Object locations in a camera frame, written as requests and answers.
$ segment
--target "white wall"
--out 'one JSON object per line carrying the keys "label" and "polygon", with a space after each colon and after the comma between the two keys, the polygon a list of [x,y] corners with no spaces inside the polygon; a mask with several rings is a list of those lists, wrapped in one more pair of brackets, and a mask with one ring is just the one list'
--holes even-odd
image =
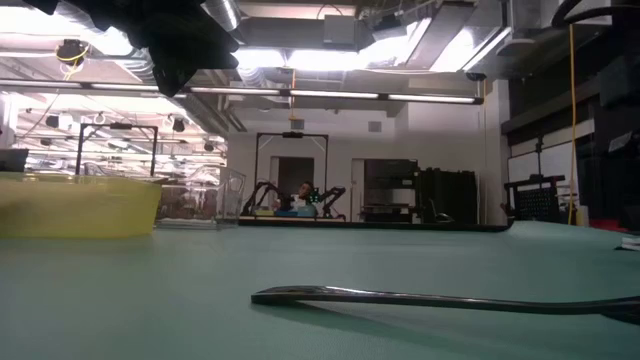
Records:
{"label": "white wall", "polygon": [[[236,116],[248,129],[261,132],[291,131],[290,110],[271,109],[261,112],[257,109],[236,109]],[[393,139],[395,136],[394,118],[387,117],[385,111],[304,109],[295,110],[296,118],[305,121],[304,132],[327,134],[329,136],[357,139]],[[382,132],[369,133],[369,121],[379,121]]]}
{"label": "white wall", "polygon": [[[261,144],[269,137],[262,137]],[[330,138],[329,143],[329,172],[327,173],[327,188],[344,186],[348,190],[351,186],[351,160],[358,158],[394,159],[401,158],[395,152],[394,145],[389,141],[367,141],[347,138]],[[255,134],[232,134],[229,137],[229,154],[227,165],[247,176],[245,185],[246,199],[254,189],[254,160]],[[268,179],[271,158],[274,156],[298,156],[314,158],[315,186],[324,188],[324,153],[309,139],[282,139],[274,137],[260,150],[258,161],[258,179]],[[349,214],[350,192],[343,195],[335,208],[341,214]]]}
{"label": "white wall", "polygon": [[[504,201],[501,189],[506,181],[507,158],[503,154],[506,142],[502,142],[499,124],[508,119],[508,91],[503,87],[501,96],[496,91],[494,93],[487,101],[487,124],[490,129],[486,146],[482,106],[412,103],[405,106],[395,119],[386,118],[382,115],[384,113],[375,111],[341,111],[336,115],[332,111],[298,110],[296,116],[307,120],[305,132],[330,135],[327,188],[344,186],[349,190],[353,159],[417,159],[423,169],[437,167],[450,171],[474,171],[487,180],[480,183],[480,186],[487,185],[487,194],[483,198],[491,199],[487,203],[488,212],[491,213],[487,220],[498,224],[506,223],[499,207]],[[506,105],[502,103],[505,94]],[[286,111],[238,111],[236,114],[250,129],[258,128],[261,132],[290,131]],[[383,121],[383,134],[367,135],[366,124],[369,119]],[[273,156],[314,158],[314,182],[316,186],[323,187],[324,154],[310,140],[274,137],[260,150],[259,178],[269,178]],[[255,134],[230,135],[228,166],[247,175],[245,198],[254,188],[254,160]],[[335,208],[347,216],[350,214],[350,197],[350,193],[346,193],[335,204]]]}
{"label": "white wall", "polygon": [[483,171],[480,171],[480,214],[481,223],[505,225],[507,217],[500,208],[507,202],[504,183],[508,181],[507,159],[510,156],[506,136],[502,135],[501,124],[510,118],[509,83],[506,80],[494,81],[493,91],[487,95],[484,108],[481,110],[480,137],[483,151]]}

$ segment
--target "black equipment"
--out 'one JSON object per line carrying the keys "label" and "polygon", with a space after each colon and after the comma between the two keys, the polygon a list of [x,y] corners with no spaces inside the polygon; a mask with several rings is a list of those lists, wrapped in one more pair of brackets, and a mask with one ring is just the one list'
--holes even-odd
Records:
{"label": "black equipment", "polygon": [[[312,203],[321,203],[327,199],[329,199],[331,196],[333,196],[333,199],[329,200],[328,202],[326,202],[323,206],[322,206],[322,217],[325,219],[332,219],[333,216],[331,215],[331,206],[333,206],[333,204],[346,192],[347,190],[341,186],[334,186],[331,189],[329,189],[327,192],[325,192],[322,195],[317,195],[314,196],[314,194],[311,195],[311,202]],[[338,216],[336,216],[336,218],[338,219],[344,219],[345,221],[347,220],[346,216],[342,215],[342,214],[338,214]]]}
{"label": "black equipment", "polygon": [[0,149],[0,172],[24,172],[29,149]]}
{"label": "black equipment", "polygon": [[[88,127],[93,128],[93,131],[85,138],[84,130]],[[80,136],[78,137],[78,157],[76,158],[76,175],[80,175],[80,166],[82,165],[82,148],[84,142],[89,140],[100,128],[108,127],[111,130],[131,130],[131,129],[149,129],[153,131],[153,144],[151,149],[151,169],[149,174],[151,177],[156,171],[156,150],[158,149],[158,127],[149,125],[132,125],[124,123],[111,123],[111,124],[80,124]]]}
{"label": "black equipment", "polygon": [[[53,15],[58,0],[25,0]],[[160,92],[174,96],[198,69],[235,69],[238,42],[200,6],[204,0],[67,0],[96,28],[125,32],[135,48],[148,48]]]}
{"label": "black equipment", "polygon": [[[260,189],[262,189],[263,187],[266,189],[264,189],[264,193],[262,194],[262,197],[260,197],[260,201],[256,202],[256,195],[258,194],[258,191],[260,191]],[[267,196],[269,191],[273,191],[276,194],[278,194],[278,199],[280,200],[280,204],[281,204],[280,209],[282,209],[283,211],[291,210],[291,203],[293,202],[293,198],[291,197],[291,195],[283,193],[282,191],[280,191],[280,189],[278,189],[275,185],[273,185],[270,182],[261,181],[256,185],[256,188],[253,190],[253,193],[251,193],[251,197],[244,204],[244,207],[242,208],[242,213],[240,215],[250,216],[255,211],[254,208],[256,206],[262,205],[262,202],[264,201],[264,198]]]}
{"label": "black equipment", "polygon": [[[256,202],[256,195],[258,195],[258,191],[260,191],[260,189],[262,188],[265,188],[264,193],[260,197],[260,200]],[[280,210],[289,211],[292,209],[291,203],[293,202],[293,197],[291,195],[283,193],[280,189],[278,189],[270,182],[262,181],[259,182],[258,185],[256,185],[253,193],[251,193],[251,197],[244,204],[241,215],[251,216],[255,211],[255,208],[262,205],[262,202],[264,201],[264,198],[267,196],[269,191],[273,191],[278,195],[278,200],[280,200]],[[329,200],[322,206],[322,217],[325,219],[332,219],[333,216],[331,215],[331,206],[345,193],[345,191],[345,188],[336,186],[320,195],[318,193],[318,188],[316,188],[310,195],[311,203],[321,203],[333,196],[331,200]],[[346,217],[344,215],[338,215],[336,218],[346,220]]]}
{"label": "black equipment", "polygon": [[[565,221],[560,217],[557,188],[557,183],[564,180],[565,178],[562,175],[544,178],[532,175],[529,180],[504,184],[504,189],[507,191],[506,208],[509,212],[508,215],[513,215],[515,220],[537,220],[564,223]],[[549,187],[542,187],[542,184],[549,184]],[[539,185],[539,188],[518,190],[519,187],[529,187],[531,185]],[[511,214],[512,191],[515,207],[513,214]]]}
{"label": "black equipment", "polygon": [[635,5],[615,5],[608,7],[598,7],[585,10],[581,13],[567,15],[575,8],[582,0],[565,0],[558,6],[558,10],[553,15],[551,25],[555,28],[562,28],[582,20],[592,19],[600,16],[618,15],[618,16],[637,16],[640,14],[640,6]]}

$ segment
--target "black object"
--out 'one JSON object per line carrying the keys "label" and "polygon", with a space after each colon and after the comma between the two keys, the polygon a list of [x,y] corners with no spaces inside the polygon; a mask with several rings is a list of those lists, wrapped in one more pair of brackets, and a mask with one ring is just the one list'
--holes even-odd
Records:
{"label": "black object", "polygon": [[302,227],[302,228],[319,228],[319,229],[364,229],[364,230],[413,230],[413,231],[468,231],[482,233],[498,233],[509,230],[513,225],[513,221],[509,221],[507,226],[503,225],[467,225],[456,223],[436,223],[436,224],[410,224],[410,223],[363,223],[363,222],[335,222],[322,221],[322,219],[313,219],[316,221],[296,221],[287,218],[271,219],[264,221],[256,218],[240,218],[238,224],[241,226],[259,226],[259,227]]}
{"label": "black object", "polygon": [[[260,189],[265,188],[262,197],[260,197],[259,201],[256,201],[256,195],[258,195],[258,191]],[[278,195],[278,199],[280,200],[280,210],[281,211],[289,211],[291,210],[291,203],[293,202],[293,198],[289,194],[285,194],[280,189],[278,189],[275,185],[270,182],[262,181],[256,184],[255,189],[253,189],[253,193],[249,197],[249,200],[244,204],[242,208],[242,216],[250,216],[255,212],[255,208],[262,205],[264,198],[267,196],[269,191],[273,191]]]}
{"label": "black object", "polygon": [[[322,217],[325,219],[331,219],[333,218],[333,216],[331,215],[331,206],[333,206],[333,204],[342,196],[344,195],[344,193],[347,190],[344,187],[341,186],[334,186],[331,189],[329,189],[329,191],[325,192],[324,194],[318,196],[317,198],[315,198],[315,202],[316,203],[321,203],[327,199],[329,199],[330,197],[333,197],[331,200],[329,200],[329,202],[326,202],[323,206],[322,206]],[[343,219],[346,220],[346,217],[344,215],[338,215],[338,217],[341,217]]]}
{"label": "black object", "polygon": [[211,141],[207,141],[204,143],[204,151],[212,152],[214,149],[213,143]]}
{"label": "black object", "polygon": [[87,139],[84,138],[84,129],[92,127],[93,129],[100,129],[103,127],[108,127],[111,130],[130,130],[133,128],[136,129],[151,129],[153,131],[153,149],[151,149],[151,170],[150,175],[153,177],[156,171],[156,149],[158,148],[158,127],[157,126],[149,126],[149,125],[131,125],[131,124],[122,124],[122,123],[112,123],[112,124],[80,124],[80,136],[78,137],[78,157],[76,159],[76,175],[80,175],[80,166],[82,165],[82,147],[84,145],[85,140],[88,140],[91,137],[91,134]]}
{"label": "black object", "polygon": [[428,168],[420,172],[419,184],[419,214],[423,223],[478,223],[474,172]]}
{"label": "black object", "polygon": [[640,15],[640,6],[617,5],[608,7],[591,8],[581,13],[566,17],[573,8],[575,8],[582,0],[565,0],[558,6],[551,25],[555,28],[562,28],[582,20],[587,20],[600,16],[618,15],[618,16],[638,16]]}
{"label": "black object", "polygon": [[333,286],[280,286],[251,295],[251,302],[261,305],[291,305],[298,301],[426,306],[541,315],[601,314],[612,319],[640,325],[640,296],[599,301],[542,303],[404,294]]}
{"label": "black object", "polygon": [[296,131],[290,131],[290,132],[282,133],[282,137],[284,139],[302,139],[304,136],[305,136],[304,133],[296,132]]}
{"label": "black object", "polygon": [[60,127],[60,117],[58,115],[49,115],[44,120],[44,123],[49,127],[57,129]]}
{"label": "black object", "polygon": [[282,136],[284,139],[302,139],[304,137],[319,137],[325,141],[324,149],[324,191],[327,191],[327,169],[329,168],[329,135],[321,134],[303,134],[296,132],[283,132],[283,133],[257,133],[256,134],[256,150],[255,159],[253,164],[253,183],[258,183],[258,159],[260,155],[260,138],[263,136]]}
{"label": "black object", "polygon": [[487,79],[487,75],[483,74],[483,73],[465,73],[465,75],[467,76],[467,79],[477,82],[477,81],[484,81]]}
{"label": "black object", "polygon": [[29,149],[0,149],[0,172],[24,172]]}
{"label": "black object", "polygon": [[69,66],[80,66],[84,62],[86,46],[76,39],[64,39],[62,45],[56,49],[56,57],[60,62]]}
{"label": "black object", "polygon": [[[114,26],[131,45],[148,48],[160,92],[174,96],[198,69],[235,69],[239,44],[200,6],[203,0],[67,0],[96,28]],[[53,15],[58,0],[25,0]]]}
{"label": "black object", "polygon": [[[529,180],[504,184],[504,189],[507,191],[507,209],[511,209],[511,192],[513,191],[513,216],[515,220],[562,223],[560,205],[558,204],[557,183],[564,181],[564,179],[564,176],[549,176],[545,178],[534,176]],[[549,187],[543,188],[542,184],[549,184]],[[530,185],[540,185],[540,188],[518,190],[520,187]]]}
{"label": "black object", "polygon": [[131,130],[134,128],[133,124],[125,124],[125,123],[111,123],[108,126],[109,126],[109,129],[111,130]]}
{"label": "black object", "polygon": [[173,131],[175,132],[184,132],[185,127],[184,127],[184,119],[182,118],[177,118],[173,120],[173,127],[172,127]]}
{"label": "black object", "polygon": [[364,199],[360,209],[364,221],[413,222],[415,206],[397,203],[393,190],[418,190],[418,161],[407,159],[366,159],[364,161]]}

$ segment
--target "person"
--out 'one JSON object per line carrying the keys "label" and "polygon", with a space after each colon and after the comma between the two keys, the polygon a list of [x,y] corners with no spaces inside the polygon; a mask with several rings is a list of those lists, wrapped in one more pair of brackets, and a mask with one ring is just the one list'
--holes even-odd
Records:
{"label": "person", "polygon": [[297,211],[301,207],[312,205],[311,194],[313,193],[313,189],[313,183],[311,181],[305,181],[298,188],[297,199],[293,199],[293,197],[291,197],[291,202],[287,202],[287,204],[281,204],[276,200],[273,207],[280,211]]}
{"label": "person", "polygon": [[311,193],[313,192],[313,183],[311,181],[305,181],[300,185],[298,189],[298,200],[306,201],[305,205],[311,203]]}

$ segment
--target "ceiling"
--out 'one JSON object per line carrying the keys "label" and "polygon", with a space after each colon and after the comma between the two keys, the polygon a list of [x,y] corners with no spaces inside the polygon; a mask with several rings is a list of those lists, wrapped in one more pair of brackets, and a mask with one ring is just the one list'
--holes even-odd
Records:
{"label": "ceiling", "polygon": [[[441,2],[433,3],[435,4],[433,6],[439,6]],[[20,6],[2,10],[3,12],[11,11],[11,13],[3,13],[8,14],[3,18],[10,19],[10,21],[3,21],[0,24],[0,53],[3,51],[19,51],[29,53],[31,56],[0,57],[0,70],[7,74],[3,77],[62,80],[65,73],[69,72],[70,67],[62,65],[53,56],[53,51],[61,43],[62,39],[79,38],[92,44],[95,41],[99,45],[91,47],[87,60],[78,69],[80,71],[73,74],[72,79],[74,81],[140,83],[140,79],[130,71],[130,68],[122,61],[122,57],[118,57],[122,56],[122,54],[111,56],[113,54],[106,52],[105,49],[109,50],[117,45],[105,44],[106,35],[96,35],[95,33],[87,32],[77,23],[69,23],[65,19],[56,18],[55,16],[48,17],[37,11],[21,8],[22,5],[19,1],[13,1],[13,3]],[[242,21],[238,29],[234,30],[232,34],[243,41],[245,46],[249,47],[260,48],[269,44],[278,44],[279,46],[276,49],[284,54],[285,58],[290,58],[292,52],[299,49],[300,46],[304,46],[304,48],[323,48],[327,46],[326,43],[322,43],[322,37],[326,31],[323,20],[325,15],[336,15],[342,12],[345,16],[355,16],[363,21],[370,33],[372,26],[381,16],[393,14],[398,9],[405,11],[406,16],[403,17],[403,21],[406,20],[407,22],[418,21],[420,20],[419,16],[435,16],[435,20],[431,20],[435,22],[438,14],[440,14],[432,10],[425,10],[426,12],[419,15],[419,11],[412,10],[425,3],[424,0],[333,0],[330,3],[330,5],[322,4],[318,0],[237,0],[242,12]],[[25,20],[26,13],[34,17],[29,18],[27,21]],[[456,14],[458,13],[449,15],[451,16],[450,20],[448,20],[449,23],[444,24],[445,27],[441,28],[441,30],[444,29],[442,31],[448,31],[448,36],[452,38],[451,42],[447,39],[445,43],[438,45],[440,47],[439,52],[431,53],[435,51],[435,48],[430,47],[430,43],[424,43],[424,37],[422,40],[418,39],[422,43],[418,43],[410,59],[421,58],[424,60],[425,58],[430,58],[433,60],[432,62],[437,63],[435,61],[438,59],[436,54],[444,56],[445,53],[449,53],[450,57],[443,58],[444,60],[440,61],[440,63],[445,63],[446,65],[447,62],[455,62],[457,61],[455,56],[456,46],[454,46],[456,41],[457,46],[477,48],[482,46],[483,42],[504,25],[502,20],[505,13],[501,8],[501,2],[496,0],[479,0],[471,11],[465,10],[464,16],[461,15],[462,13]],[[435,25],[429,25],[427,32],[431,31],[430,29],[433,26]],[[506,55],[501,54],[500,56],[496,54],[496,49],[499,48],[497,47],[478,62],[472,70],[484,72],[493,78],[526,77],[537,69],[544,68],[546,63],[554,61],[558,56],[566,55],[567,46],[564,43],[566,34],[562,31],[544,28],[540,25],[540,21],[537,26],[538,28],[534,29],[516,27],[513,34],[514,38],[526,35],[534,39],[534,45],[507,52]],[[460,34],[463,31],[467,34],[465,39],[460,38]],[[597,34],[597,31],[598,28],[596,27],[578,27],[578,44],[589,41],[595,36],[594,34]],[[361,40],[356,40],[356,45],[360,44],[360,42]],[[424,64],[420,64],[420,62],[412,63],[411,60],[408,60],[404,65],[386,64],[360,70],[298,70],[295,71],[295,75],[291,71],[282,71],[277,68],[263,68],[262,72],[264,79],[267,81],[266,83],[275,87],[292,87],[295,78],[296,88],[311,90],[477,95],[476,84],[469,81],[463,72],[434,73],[429,71],[429,67],[424,67],[422,66]],[[248,86],[243,81],[243,78],[235,70],[200,70],[191,79],[190,85]],[[52,94],[25,95],[33,99],[33,104],[29,106],[39,110],[46,109],[53,96]],[[67,95],[64,95],[56,100],[58,104],[52,106],[52,110],[69,111],[74,115],[102,111],[112,114],[110,116],[114,118],[121,117],[124,114],[126,119],[135,119],[137,116],[139,121],[158,126],[161,129],[162,136],[169,135],[168,133],[163,133],[163,119],[166,119],[171,114],[180,114],[190,118],[193,123],[193,125],[187,127],[185,135],[187,133],[194,135],[194,138],[199,138],[199,140],[196,139],[196,144],[202,145],[204,143],[202,139],[207,132],[226,136],[228,132],[242,131],[233,124],[233,121],[229,120],[229,112],[235,111],[238,120],[242,122],[245,120],[243,116],[246,114],[264,114],[264,111],[286,110],[291,107],[290,99],[273,97],[233,96],[222,98],[221,100],[220,96],[202,95],[199,96],[198,101],[202,106],[199,109],[194,109],[187,102],[179,99],[154,98],[131,101],[124,97],[108,98],[105,96],[76,95],[75,98],[67,98]],[[300,109],[319,109],[333,111],[337,114],[340,111],[368,110],[385,112],[387,117],[394,117],[402,109],[403,104],[366,100],[297,98],[294,106],[298,111],[301,111]],[[21,119],[25,122],[34,120],[30,116],[22,116]],[[249,119],[246,120],[248,121],[247,124],[249,126],[247,128],[249,131],[261,130],[259,123],[249,123]]]}

